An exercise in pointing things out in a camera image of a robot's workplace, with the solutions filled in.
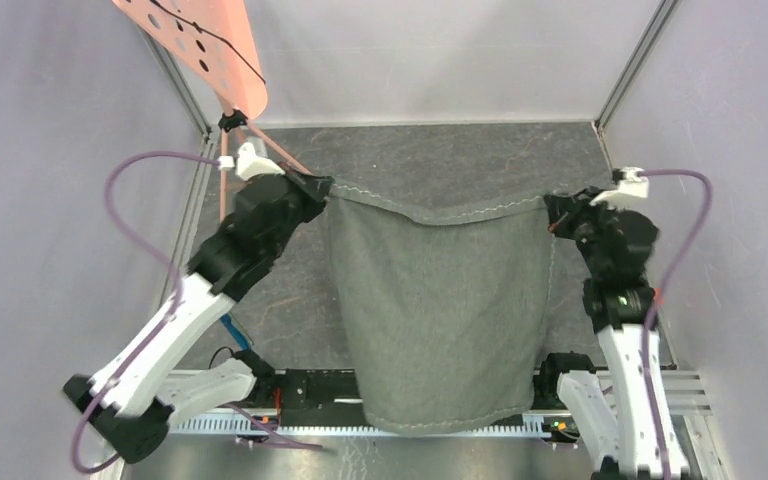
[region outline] gray towel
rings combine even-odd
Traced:
[[[338,182],[326,218],[370,424],[430,435],[528,410],[554,255],[540,193],[429,211]]]

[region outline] white connector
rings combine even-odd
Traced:
[[[251,142],[245,142],[237,150],[237,159],[229,155],[219,157],[219,170],[234,169],[234,174],[244,181],[256,175],[274,174],[283,175],[284,170],[272,160],[261,157],[257,154],[255,145]]]
[[[642,168],[621,168],[623,179],[617,182],[617,188],[605,190],[590,201],[590,205],[607,203],[613,208],[624,209],[649,198],[649,179],[640,176]]]

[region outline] black cable tie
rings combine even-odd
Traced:
[[[246,117],[246,114],[234,109],[234,113],[231,115],[226,115],[225,113],[222,114],[222,118],[219,119],[219,122],[217,122],[217,125],[219,125],[219,128],[224,130],[226,133],[230,132],[231,130],[241,127],[243,125],[248,125],[248,117]]]

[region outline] speckled gray surface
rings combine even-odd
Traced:
[[[609,172],[589,124],[502,124],[273,130],[269,134],[318,174],[363,184],[427,208],[520,190],[607,185]],[[219,224],[219,175],[211,174],[196,245]],[[329,280],[321,219],[302,225],[273,272],[232,311],[276,368],[350,368],[340,309]],[[604,365],[581,305],[584,263],[559,241],[543,352],[586,353]],[[233,340],[216,323],[179,368],[207,368]],[[669,359],[662,348],[662,359]]]

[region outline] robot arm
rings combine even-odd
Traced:
[[[296,227],[323,211],[333,182],[328,177],[279,167],[256,156],[248,143],[240,149],[236,162],[221,158],[220,168],[234,168],[248,182],[235,196],[235,211],[190,260],[174,315],[108,389],[90,416],[96,431],[128,463],[151,454],[171,426],[251,393],[255,375],[238,358],[185,380],[165,380],[204,331],[269,273]],[[79,411],[84,412],[102,392],[172,305],[170,298],[101,370],[91,377],[74,375],[66,382],[63,391]]]
[[[657,329],[644,331],[644,318],[655,290],[645,277],[658,229],[638,212],[624,210],[648,196],[648,180],[640,170],[614,172],[617,188],[589,188],[573,196],[547,195],[549,230],[556,237],[575,240],[591,278],[584,282],[584,307],[605,354],[616,414],[612,412],[595,375],[583,355],[552,354],[541,367],[545,386],[567,406],[593,461],[593,478],[663,478],[655,423],[649,403],[654,402],[663,426],[671,477],[689,478],[684,456],[670,419],[658,368]],[[641,339],[649,337],[649,364],[654,398],[644,383]]]

